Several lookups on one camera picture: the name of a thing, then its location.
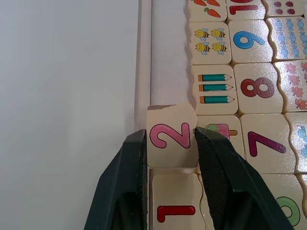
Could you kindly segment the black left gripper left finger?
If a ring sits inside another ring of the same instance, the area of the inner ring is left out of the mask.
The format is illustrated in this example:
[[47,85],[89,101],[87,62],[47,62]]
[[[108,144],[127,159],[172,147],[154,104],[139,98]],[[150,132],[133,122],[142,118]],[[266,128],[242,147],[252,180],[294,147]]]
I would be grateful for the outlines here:
[[147,229],[146,130],[127,136],[101,174],[84,229]]

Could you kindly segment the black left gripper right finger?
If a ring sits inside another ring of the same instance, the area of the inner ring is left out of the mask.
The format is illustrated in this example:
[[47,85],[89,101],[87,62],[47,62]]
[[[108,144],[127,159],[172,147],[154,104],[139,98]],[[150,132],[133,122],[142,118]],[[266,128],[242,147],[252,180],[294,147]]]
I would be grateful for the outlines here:
[[216,230],[291,230],[260,174],[223,135],[195,128],[202,183]]

